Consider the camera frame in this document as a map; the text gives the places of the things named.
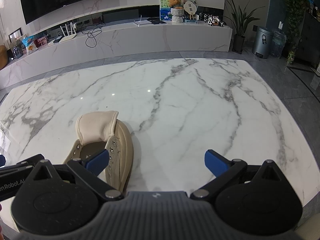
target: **small green plant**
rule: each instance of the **small green plant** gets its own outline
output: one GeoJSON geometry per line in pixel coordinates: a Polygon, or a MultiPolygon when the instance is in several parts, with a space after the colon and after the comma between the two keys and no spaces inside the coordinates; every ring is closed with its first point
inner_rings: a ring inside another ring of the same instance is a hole
{"type": "Polygon", "coordinates": [[[233,19],[231,19],[227,16],[225,16],[225,17],[232,21],[233,25],[236,28],[236,35],[243,37],[245,31],[247,30],[248,24],[252,21],[260,20],[260,18],[252,17],[252,14],[255,12],[255,10],[257,10],[259,8],[263,8],[264,6],[253,9],[247,15],[246,9],[247,9],[247,6],[251,0],[248,1],[247,5],[245,6],[245,8],[243,10],[240,8],[240,6],[238,6],[238,9],[237,9],[233,0],[231,0],[231,2],[228,0],[226,0],[226,1],[228,2],[228,4],[230,5],[230,7],[232,9],[231,15],[232,15],[233,19]]]}
{"type": "Polygon", "coordinates": [[[288,42],[293,44],[292,48],[295,49],[300,40],[299,25],[307,9],[308,0],[284,0],[284,3],[288,19],[288,42]]]}

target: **painting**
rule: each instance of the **painting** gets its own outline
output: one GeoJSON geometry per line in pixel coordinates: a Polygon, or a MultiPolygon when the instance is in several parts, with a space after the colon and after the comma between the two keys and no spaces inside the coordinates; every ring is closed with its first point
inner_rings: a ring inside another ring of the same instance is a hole
{"type": "Polygon", "coordinates": [[[160,0],[160,20],[162,21],[171,21],[171,8],[168,6],[169,0],[160,0]]]}

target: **teddy bear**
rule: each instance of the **teddy bear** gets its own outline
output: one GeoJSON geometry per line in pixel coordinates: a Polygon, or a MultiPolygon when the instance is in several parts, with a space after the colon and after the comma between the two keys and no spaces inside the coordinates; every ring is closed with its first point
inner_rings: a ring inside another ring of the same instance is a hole
{"type": "Polygon", "coordinates": [[[168,6],[174,9],[183,9],[181,7],[181,0],[169,0],[168,6]]]}

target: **shoe tongue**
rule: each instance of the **shoe tongue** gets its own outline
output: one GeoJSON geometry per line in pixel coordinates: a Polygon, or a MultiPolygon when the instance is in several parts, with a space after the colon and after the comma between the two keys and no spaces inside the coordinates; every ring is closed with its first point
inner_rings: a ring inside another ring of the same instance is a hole
{"type": "Polygon", "coordinates": [[[92,112],[81,115],[76,122],[76,131],[80,143],[107,142],[115,133],[119,112],[92,112]]]}

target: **beige sneaker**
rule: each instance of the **beige sneaker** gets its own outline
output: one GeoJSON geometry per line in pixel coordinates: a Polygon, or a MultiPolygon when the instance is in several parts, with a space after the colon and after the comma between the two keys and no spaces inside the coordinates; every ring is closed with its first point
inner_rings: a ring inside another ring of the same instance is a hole
{"type": "Polygon", "coordinates": [[[76,122],[78,140],[64,161],[73,158],[85,160],[102,149],[109,152],[109,165],[104,170],[105,182],[119,191],[124,190],[133,159],[131,134],[117,119],[119,112],[92,112],[81,115],[76,122]]]}

